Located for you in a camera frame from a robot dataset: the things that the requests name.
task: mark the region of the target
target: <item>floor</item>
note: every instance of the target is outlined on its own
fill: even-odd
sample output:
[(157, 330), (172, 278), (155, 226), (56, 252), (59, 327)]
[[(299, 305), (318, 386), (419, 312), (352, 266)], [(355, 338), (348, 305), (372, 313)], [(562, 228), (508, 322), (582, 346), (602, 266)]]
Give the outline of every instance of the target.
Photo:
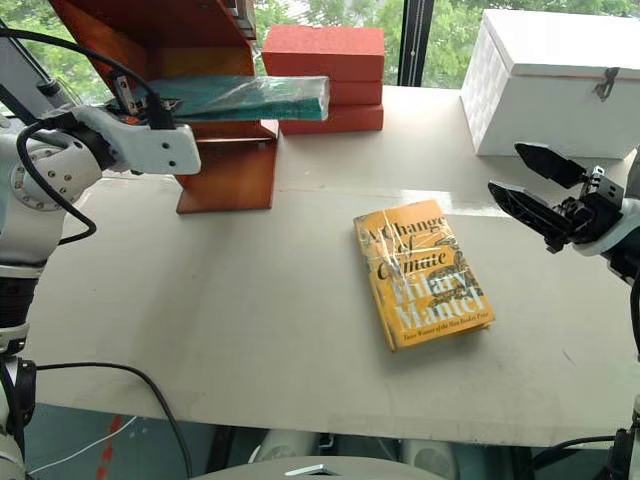
[[(38, 405), (26, 431), (27, 465), (31, 471), (69, 456), (114, 431), (131, 417), (106, 413)], [(183, 423), (194, 465), (194, 473), (206, 472), (209, 451), (216, 427)], [(246, 463), (260, 444), (264, 430), (238, 428), (235, 431), (228, 465)], [(384, 440), (394, 451), (393, 440)], [(456, 444), (454, 446), (460, 480), (512, 480), (509, 447)], [(387, 458), (375, 438), (339, 436), (335, 443), (338, 455)], [(536, 480), (591, 480), (603, 465), (606, 452), (586, 450), (560, 463), (536, 472)], [(85, 453), (33, 475), (41, 480), (96, 479), (177, 480), (185, 478), (178, 446), (168, 422), (137, 418), (111, 442), (103, 442)]]

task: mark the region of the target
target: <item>orange wooden shelf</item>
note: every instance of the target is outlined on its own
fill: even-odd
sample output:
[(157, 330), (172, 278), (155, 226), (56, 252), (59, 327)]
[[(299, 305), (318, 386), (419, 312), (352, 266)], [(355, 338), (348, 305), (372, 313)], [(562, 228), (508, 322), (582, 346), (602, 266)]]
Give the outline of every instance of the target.
[[(251, 44), (221, 0), (50, 2), (79, 44), (117, 60), (147, 80), (254, 74)], [(111, 88), (111, 67), (93, 63)], [(277, 125), (246, 121), (193, 123), (191, 127), (203, 168), (197, 175), (179, 178), (184, 194), (178, 211), (269, 208), (271, 191), (267, 195), (265, 188), (273, 189)], [(202, 142), (217, 138), (270, 141), (252, 148), (237, 146), (239, 142), (216, 142), (215, 147)]]

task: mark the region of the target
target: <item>black wire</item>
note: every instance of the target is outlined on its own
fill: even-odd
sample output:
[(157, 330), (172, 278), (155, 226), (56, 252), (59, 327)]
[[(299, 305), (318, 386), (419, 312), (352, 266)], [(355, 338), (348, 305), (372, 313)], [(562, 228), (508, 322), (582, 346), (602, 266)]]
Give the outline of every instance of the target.
[(155, 102), (159, 108), (162, 108), (160, 97), (144, 78), (142, 78), (130, 68), (124, 66), (122, 63), (117, 62), (112, 58), (107, 57), (106, 55), (102, 55), (101, 53), (98, 53), (87, 47), (83, 47), (82, 45), (78, 45), (61, 38), (52, 37), (51, 35), (44, 35), (42, 33), (30, 32), (28, 30), (0, 28), (0, 37), (19, 38), (22, 40), (33, 40), (34, 42), (47, 43), (49, 45), (55, 45), (56, 47), (66, 48), (67, 50), (73, 50), (74, 52), (81, 53), (86, 57), (98, 60), (102, 63), (106, 63), (110, 67), (113, 67), (116, 70), (124, 73), (125, 75), (129, 75), (131, 78), (135, 79), (135, 81), (138, 82), (140, 86), (144, 88), (149, 94), (149, 101)]
[(180, 430), (180, 425), (176, 421), (171, 409), (169, 408), (169, 404), (165, 400), (162, 392), (158, 388), (158, 386), (149, 378), (149, 376), (141, 370), (138, 370), (135, 367), (130, 367), (128, 365), (120, 365), (118, 363), (106, 363), (106, 362), (74, 362), (74, 363), (56, 363), (52, 365), (38, 365), (37, 369), (39, 371), (43, 370), (57, 370), (62, 368), (78, 368), (78, 367), (104, 367), (104, 368), (114, 368), (116, 370), (124, 370), (126, 372), (133, 373), (140, 377), (144, 382), (149, 386), (153, 394), (158, 399), (158, 403), (162, 407), (169, 423), (171, 424), (171, 428), (173, 433), (175, 434), (176, 440), (180, 445), (180, 451), (182, 452), (182, 458), (184, 460), (184, 467), (187, 472), (187, 478), (193, 477), (193, 466), (191, 463), (191, 455), (189, 453), (189, 449), (187, 448), (187, 443), (184, 440), (184, 436), (182, 435), (182, 431)]
[(7, 407), (9, 408), (9, 419), (11, 425), (11, 435), (20, 448), (22, 458), (24, 459), (24, 422), (22, 421), (22, 411), (20, 410), (20, 400), (16, 393), (15, 386), (7, 370), (7, 364), (5, 359), (0, 355), (0, 383), (2, 383), (2, 390), (4, 396), (7, 399)]
[[(535, 470), (541, 463), (542, 460), (547, 459), (549, 456), (553, 456), (557, 454), (559, 451), (571, 447), (573, 445), (581, 445), (583, 443), (596, 443), (596, 442), (613, 442), (615, 441), (615, 435), (601, 435), (599, 437), (582, 437), (575, 438), (573, 440), (567, 440), (566, 442), (558, 443), (557, 445), (553, 445), (549, 448), (545, 448), (543, 451), (538, 453), (535, 457), (531, 459), (531, 463), (520, 472), (519, 478), (524, 478), (525, 475), (529, 472), (529, 470)], [(549, 462), (545, 462), (545, 466), (551, 465)]]
[(40, 174), (36, 166), (31, 161), (31, 157), (29, 156), (29, 151), (27, 150), (27, 140), (31, 135), (42, 128), (42, 122), (36, 122), (28, 127), (24, 128), (16, 139), (16, 148), (18, 150), (18, 155), (20, 156), (20, 161), (24, 166), (24, 169), (29, 173), (31, 178), (35, 180), (38, 186), (44, 190), (44, 192), (51, 197), (51, 199), (64, 208), (71, 215), (76, 217), (82, 223), (87, 226), (87, 229), (76, 235), (72, 235), (70, 237), (66, 237), (60, 240), (59, 245), (64, 245), (67, 243), (75, 242), (78, 240), (82, 240), (83, 238), (87, 238), (93, 235), (97, 231), (96, 224), (86, 215), (84, 215), (80, 210), (75, 208), (71, 202), (67, 201), (58, 191), (47, 182), (47, 180)]
[(633, 339), (636, 341), (636, 349), (638, 350), (638, 360), (640, 361), (640, 269), (636, 274), (631, 287), (631, 295), (629, 295), (631, 303), (631, 327), (633, 328)]
[(580, 453), (579, 448), (572, 448), (568, 450), (558, 450), (552, 454), (545, 455), (543, 458), (536, 462), (536, 470), (541, 470), (548, 465), (553, 465), (561, 460), (569, 458), (577, 453)]

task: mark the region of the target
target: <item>red block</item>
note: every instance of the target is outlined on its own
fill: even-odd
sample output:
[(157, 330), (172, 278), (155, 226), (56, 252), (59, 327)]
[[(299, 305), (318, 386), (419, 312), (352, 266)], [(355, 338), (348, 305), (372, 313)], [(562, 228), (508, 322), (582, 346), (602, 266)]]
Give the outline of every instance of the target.
[(281, 120), (280, 131), (284, 135), (362, 132), (382, 130), (383, 123), (382, 105), (332, 106), (329, 108), (329, 118), (324, 122)]
[(382, 82), (329, 81), (331, 105), (378, 105), (382, 102)]
[(380, 28), (274, 25), (262, 48), (269, 75), (327, 75), (331, 81), (379, 82), (384, 70)]

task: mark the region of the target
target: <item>book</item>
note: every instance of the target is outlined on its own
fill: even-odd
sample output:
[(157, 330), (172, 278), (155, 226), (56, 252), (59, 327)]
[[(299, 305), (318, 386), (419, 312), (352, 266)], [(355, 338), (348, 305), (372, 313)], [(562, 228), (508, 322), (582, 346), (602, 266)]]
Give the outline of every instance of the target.
[(494, 320), (435, 200), (370, 213), (354, 223), (392, 351)]

